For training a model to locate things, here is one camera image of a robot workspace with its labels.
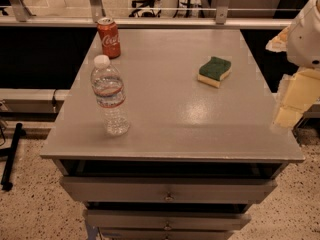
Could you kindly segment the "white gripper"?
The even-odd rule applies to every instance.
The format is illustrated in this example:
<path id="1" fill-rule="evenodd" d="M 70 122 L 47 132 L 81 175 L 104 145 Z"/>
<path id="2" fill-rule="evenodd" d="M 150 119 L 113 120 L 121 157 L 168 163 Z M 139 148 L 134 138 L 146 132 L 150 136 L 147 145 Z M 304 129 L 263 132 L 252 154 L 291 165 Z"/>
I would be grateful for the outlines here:
<path id="1" fill-rule="evenodd" d="M 286 52 L 289 62 L 299 66 L 292 75 L 284 75 L 276 96 L 273 122 L 293 128 L 320 97 L 320 11 L 319 0 L 309 0 L 292 21 L 268 41 L 265 49 Z"/>

